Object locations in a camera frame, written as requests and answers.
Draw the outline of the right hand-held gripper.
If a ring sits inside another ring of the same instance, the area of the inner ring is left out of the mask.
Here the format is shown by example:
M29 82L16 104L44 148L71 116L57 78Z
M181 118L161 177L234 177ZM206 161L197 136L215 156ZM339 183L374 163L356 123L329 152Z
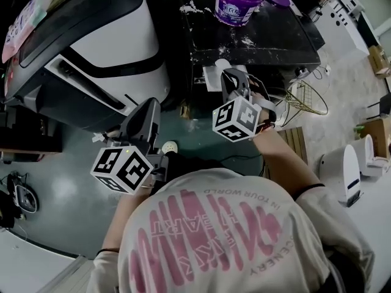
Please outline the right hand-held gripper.
M231 142L252 139L275 126L276 105L267 101L260 94L251 92L247 74L234 69L238 83L223 71L221 89L223 100L228 100L213 111L213 132Z

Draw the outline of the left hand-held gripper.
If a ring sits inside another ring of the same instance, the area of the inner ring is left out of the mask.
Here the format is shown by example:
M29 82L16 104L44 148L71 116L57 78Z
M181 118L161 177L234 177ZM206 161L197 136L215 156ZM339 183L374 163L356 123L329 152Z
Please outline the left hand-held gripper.
M148 110L153 102L153 115ZM102 141L90 174L108 189L135 195L149 176L152 181L167 178L169 158L158 148L161 105L149 98L138 105L122 123L116 135L95 133L93 142Z

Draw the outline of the person's right hand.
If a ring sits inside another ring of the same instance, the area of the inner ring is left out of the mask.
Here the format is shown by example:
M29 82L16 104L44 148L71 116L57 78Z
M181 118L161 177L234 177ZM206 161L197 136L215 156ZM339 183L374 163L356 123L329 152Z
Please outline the person's right hand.
M270 101L270 97L267 93L267 90L265 86L263 85L262 81L256 78L255 76L248 74L247 80L249 82L249 88L251 92L255 92L260 94L264 99L267 101Z

